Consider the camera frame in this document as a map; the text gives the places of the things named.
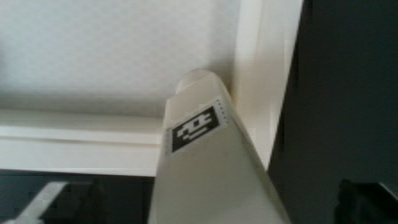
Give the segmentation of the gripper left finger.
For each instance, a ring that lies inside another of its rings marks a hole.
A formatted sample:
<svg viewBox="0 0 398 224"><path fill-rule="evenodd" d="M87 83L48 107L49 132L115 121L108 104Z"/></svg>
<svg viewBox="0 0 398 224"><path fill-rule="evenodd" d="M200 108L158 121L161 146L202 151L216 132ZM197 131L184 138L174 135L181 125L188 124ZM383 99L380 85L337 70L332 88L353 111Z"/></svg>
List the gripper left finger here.
<svg viewBox="0 0 398 224"><path fill-rule="evenodd" d="M53 181L10 224L147 224L143 186L115 181Z"/></svg>

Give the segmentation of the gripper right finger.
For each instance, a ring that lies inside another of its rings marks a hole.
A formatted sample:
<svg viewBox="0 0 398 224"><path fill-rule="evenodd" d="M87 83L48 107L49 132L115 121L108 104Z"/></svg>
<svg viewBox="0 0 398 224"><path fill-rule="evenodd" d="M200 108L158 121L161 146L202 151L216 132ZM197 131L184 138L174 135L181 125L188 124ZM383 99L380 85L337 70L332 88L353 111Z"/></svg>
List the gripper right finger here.
<svg viewBox="0 0 398 224"><path fill-rule="evenodd" d="M398 224L398 192L383 183L341 180L334 224Z"/></svg>

